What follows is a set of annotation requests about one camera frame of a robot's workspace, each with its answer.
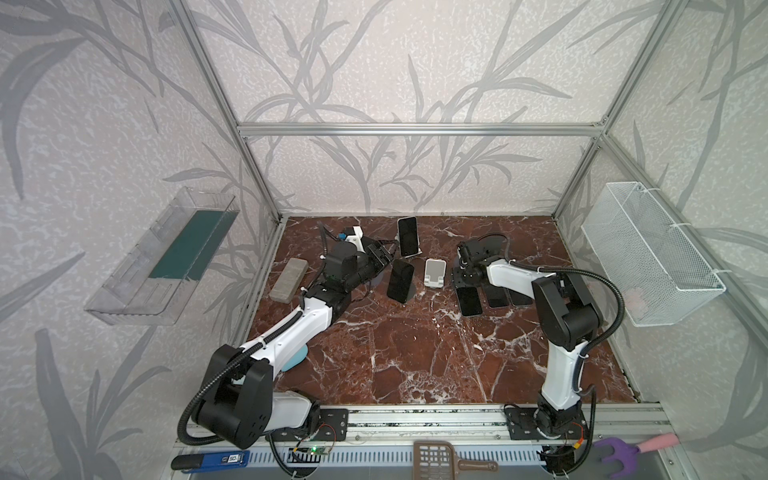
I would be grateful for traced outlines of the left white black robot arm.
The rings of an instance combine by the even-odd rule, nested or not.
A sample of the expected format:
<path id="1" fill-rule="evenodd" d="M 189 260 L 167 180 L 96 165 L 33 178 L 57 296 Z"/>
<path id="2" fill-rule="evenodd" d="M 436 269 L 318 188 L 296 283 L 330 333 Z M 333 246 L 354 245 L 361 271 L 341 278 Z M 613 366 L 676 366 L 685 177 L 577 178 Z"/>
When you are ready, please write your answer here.
<path id="1" fill-rule="evenodd" d="M 275 379 L 343 315 L 357 287 L 392 264 L 396 250 L 394 240 L 346 231 L 324 253 L 322 267 L 300 293 L 296 308 L 257 338 L 214 352 L 199 391 L 180 416 L 178 440 L 188 446 L 226 441 L 248 449 L 281 431 L 314 435 L 320 427 L 319 404 L 301 393 L 276 391 Z"/>

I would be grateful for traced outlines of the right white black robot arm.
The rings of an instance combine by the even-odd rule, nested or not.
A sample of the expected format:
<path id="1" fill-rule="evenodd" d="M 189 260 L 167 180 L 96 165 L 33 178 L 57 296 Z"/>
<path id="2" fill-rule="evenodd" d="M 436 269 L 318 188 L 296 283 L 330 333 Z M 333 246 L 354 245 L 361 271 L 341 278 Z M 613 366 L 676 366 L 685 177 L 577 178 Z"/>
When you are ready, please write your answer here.
<path id="1" fill-rule="evenodd" d="M 479 290 L 487 303 L 507 306 L 503 297 L 533 304 L 539 326 L 548 342 L 548 366 L 537 406 L 528 416 L 516 416 L 512 424 L 532 428 L 547 439 L 562 438 L 582 413 L 581 387 L 584 364 L 589 353 L 610 338 L 621 326 L 626 303 L 620 289 L 608 278 L 578 268 L 524 265 L 508 257 L 510 242 L 503 234 L 487 234 L 462 241 L 457 246 L 457 263 L 451 271 L 461 315 L 483 312 Z M 604 331 L 604 322 L 585 280 L 590 278 L 610 291 L 617 305 L 616 316 Z"/>

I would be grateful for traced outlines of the teal-edged phone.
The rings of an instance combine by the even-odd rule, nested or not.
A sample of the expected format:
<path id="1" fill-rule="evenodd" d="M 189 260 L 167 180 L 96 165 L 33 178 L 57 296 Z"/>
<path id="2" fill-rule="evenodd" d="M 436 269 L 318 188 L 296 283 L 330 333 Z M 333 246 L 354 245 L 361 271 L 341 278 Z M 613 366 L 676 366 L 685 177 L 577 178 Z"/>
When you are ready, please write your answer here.
<path id="1" fill-rule="evenodd" d="M 459 287 L 456 289 L 461 315 L 474 317 L 483 313 L 482 302 L 476 287 Z"/>

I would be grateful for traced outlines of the purple-edged phone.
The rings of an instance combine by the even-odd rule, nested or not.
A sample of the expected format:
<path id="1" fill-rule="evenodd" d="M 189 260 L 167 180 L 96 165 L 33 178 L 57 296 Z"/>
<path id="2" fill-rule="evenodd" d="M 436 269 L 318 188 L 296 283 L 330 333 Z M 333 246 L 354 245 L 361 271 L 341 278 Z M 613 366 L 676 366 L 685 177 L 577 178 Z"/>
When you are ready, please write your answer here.
<path id="1" fill-rule="evenodd" d="M 482 286 L 482 290 L 489 308 L 504 308 L 510 305 L 507 292 L 503 287 L 486 284 Z"/>

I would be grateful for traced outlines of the teal phone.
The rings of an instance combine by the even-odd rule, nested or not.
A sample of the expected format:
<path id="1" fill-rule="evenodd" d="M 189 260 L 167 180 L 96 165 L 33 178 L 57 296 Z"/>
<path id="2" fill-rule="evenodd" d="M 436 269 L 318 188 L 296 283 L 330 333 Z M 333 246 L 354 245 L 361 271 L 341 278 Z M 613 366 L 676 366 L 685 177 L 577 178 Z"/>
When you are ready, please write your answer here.
<path id="1" fill-rule="evenodd" d="M 507 296 L 511 305 L 522 307 L 532 305 L 534 299 L 530 296 L 517 292 L 515 290 L 507 289 Z"/>

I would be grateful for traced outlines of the black phone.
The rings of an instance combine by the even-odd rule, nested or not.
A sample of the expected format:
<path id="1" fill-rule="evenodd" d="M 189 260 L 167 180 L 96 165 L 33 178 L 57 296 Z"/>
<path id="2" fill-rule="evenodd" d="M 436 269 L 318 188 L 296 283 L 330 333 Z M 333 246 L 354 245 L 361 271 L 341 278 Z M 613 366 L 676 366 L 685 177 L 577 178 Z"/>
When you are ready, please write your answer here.
<path id="1" fill-rule="evenodd" d="M 409 262 L 400 259 L 393 261 L 386 292 L 389 299 L 400 304 L 405 304 L 408 301 L 414 271 L 414 266 Z"/>

